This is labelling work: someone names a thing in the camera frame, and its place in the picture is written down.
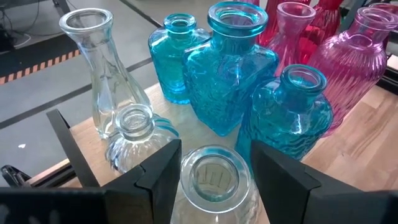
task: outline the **orange and black tape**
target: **orange and black tape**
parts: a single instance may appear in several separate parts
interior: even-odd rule
[[[66,61],[68,59],[76,57],[77,55],[80,55],[80,51],[79,50],[75,50],[75,51],[69,52],[68,54],[64,54],[64,55],[56,57],[54,59],[50,59],[50,60],[48,60],[46,62],[42,62],[40,64],[34,65],[32,67],[29,67],[29,68],[25,68],[25,69],[23,69],[21,71],[18,71],[16,73],[12,73],[12,74],[9,74],[9,75],[7,75],[5,77],[1,77],[0,78],[0,85],[5,84],[7,82],[11,82],[11,81],[16,80],[18,78],[22,78],[22,77],[28,76],[28,75],[30,75],[30,74],[32,74],[34,72],[37,72],[39,70],[43,70],[43,69],[48,68],[48,67],[50,67],[52,65],[56,65],[56,64],[58,64],[60,62],[64,62],[64,61]]]

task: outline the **textured glass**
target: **textured glass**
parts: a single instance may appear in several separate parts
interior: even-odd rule
[[[301,32],[315,17],[315,10],[298,2],[280,3],[277,8],[279,32],[269,42],[267,48],[279,57],[279,65],[275,72],[279,76],[283,69],[291,64],[299,63],[299,40]]]
[[[182,78],[184,50],[210,38],[189,14],[171,14],[164,19],[164,27],[153,32],[148,40],[157,78],[166,99],[173,103],[189,103]]]
[[[255,4],[256,6],[260,6],[260,0],[235,0],[235,1],[246,2],[246,3]]]
[[[382,41],[397,23],[397,16],[381,9],[358,9],[351,27],[324,41],[311,56],[308,65],[328,79],[325,96],[333,107],[334,120],[327,134],[382,77],[387,66]]]
[[[168,119],[152,114],[146,105],[129,105],[116,116],[116,131],[109,136],[105,158],[123,174],[174,139],[178,132]]]
[[[261,208],[248,165],[235,151],[203,146],[184,157],[171,224],[252,224]]]
[[[273,76],[276,54],[256,45],[266,25],[261,8],[243,2],[220,2],[209,9],[213,37],[186,51],[184,81],[198,119],[225,136],[241,121],[252,90]]]
[[[389,3],[374,3],[374,4],[371,4],[370,7],[376,7],[378,9],[383,9],[383,10],[386,10],[387,12],[391,12],[395,15],[398,15],[398,6],[397,5],[393,5],[393,4],[389,4]],[[383,40],[383,48],[384,49],[386,49],[386,47],[387,47],[388,40],[389,40],[388,37],[386,37]]]
[[[266,12],[268,14],[269,20],[265,31],[257,38],[257,43],[259,45],[267,46],[271,39],[278,32],[277,6],[283,2],[299,2],[309,5],[311,0],[268,0]]]
[[[79,9],[60,19],[61,29],[79,47],[91,73],[93,120],[101,138],[114,131],[116,110],[148,96],[121,63],[111,36],[113,15],[104,9]]]
[[[300,36],[300,63],[306,64],[318,46],[336,33],[340,26],[339,5],[342,2],[343,0],[319,0],[314,7],[317,14]]]
[[[235,150],[250,164],[250,143],[260,140],[300,160],[332,122],[325,87],[322,73],[306,65],[289,65],[280,77],[257,86]]]

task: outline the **pink glass bottle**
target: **pink glass bottle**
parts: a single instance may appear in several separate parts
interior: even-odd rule
[[[300,34],[314,17],[315,10],[306,4],[284,2],[278,5],[279,32],[267,45],[267,48],[273,50],[279,57],[276,76],[279,76],[286,66],[299,63]]]
[[[342,2],[343,0],[319,0],[314,7],[317,14],[300,36],[300,63],[306,64],[318,46],[336,33],[340,26],[339,5]]]
[[[324,91],[333,108],[331,134],[347,113],[382,77],[387,56],[382,41],[398,25],[398,17],[374,7],[358,9],[351,27],[324,41],[308,65],[328,80]]]
[[[309,5],[311,0],[268,0],[266,7],[266,13],[268,14],[268,24],[265,31],[257,38],[257,43],[259,45],[268,45],[273,36],[278,32],[277,7],[283,2],[300,2]]]
[[[260,6],[260,0],[235,0],[235,1],[246,2],[246,3],[254,4],[256,6]]]
[[[398,15],[398,6],[397,5],[393,5],[393,4],[389,4],[389,3],[374,3],[374,4],[371,4],[370,7],[376,7],[378,9],[383,9],[387,12],[391,12],[395,15]],[[383,40],[384,49],[386,49],[387,43],[388,43],[388,37],[386,37]]]

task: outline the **turquoise glass bottle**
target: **turquoise glass bottle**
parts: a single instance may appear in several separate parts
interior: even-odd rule
[[[276,70],[277,55],[255,44],[267,20],[266,12],[253,4],[219,2],[208,13],[213,37],[183,56],[192,108],[220,136],[240,123],[255,86]]]
[[[195,18],[189,14],[167,16],[164,19],[164,26],[149,36],[148,45],[157,78],[164,96],[172,103],[189,103],[182,78],[184,50],[209,38],[210,34],[204,29],[197,28]]]
[[[326,78],[306,65],[289,65],[282,75],[256,87],[235,150],[250,164],[250,143],[260,140],[301,160],[333,121],[322,91]]]

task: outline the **blue glass vase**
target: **blue glass vase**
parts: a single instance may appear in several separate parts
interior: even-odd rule
[[[245,111],[235,150],[250,164],[255,139],[301,160],[333,121],[325,88],[325,76],[306,65],[289,65],[279,78],[261,83]]]
[[[155,30],[148,39],[157,78],[164,96],[172,103],[189,103],[182,78],[184,50],[210,38],[206,30],[196,26],[192,15],[171,14],[164,19],[164,26]]]
[[[255,44],[266,12],[244,2],[211,6],[213,37],[183,56],[184,81],[198,119],[225,136],[241,121],[254,87],[273,76],[277,55]]]

